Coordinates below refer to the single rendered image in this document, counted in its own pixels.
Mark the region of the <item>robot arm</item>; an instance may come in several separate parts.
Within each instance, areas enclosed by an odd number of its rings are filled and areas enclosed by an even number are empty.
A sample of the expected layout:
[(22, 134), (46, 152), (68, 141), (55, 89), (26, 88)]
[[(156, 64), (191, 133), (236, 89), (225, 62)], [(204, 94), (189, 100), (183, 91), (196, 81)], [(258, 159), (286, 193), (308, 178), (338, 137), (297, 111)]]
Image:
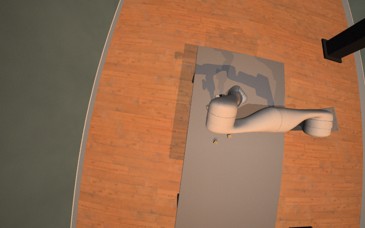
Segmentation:
[(329, 111), (265, 107), (247, 117), (236, 119), (239, 105), (246, 101), (247, 95), (238, 85), (233, 86), (227, 95), (216, 95), (209, 103), (206, 128), (220, 134), (284, 133), (304, 121), (302, 130), (310, 136), (327, 137), (331, 134), (333, 114)]

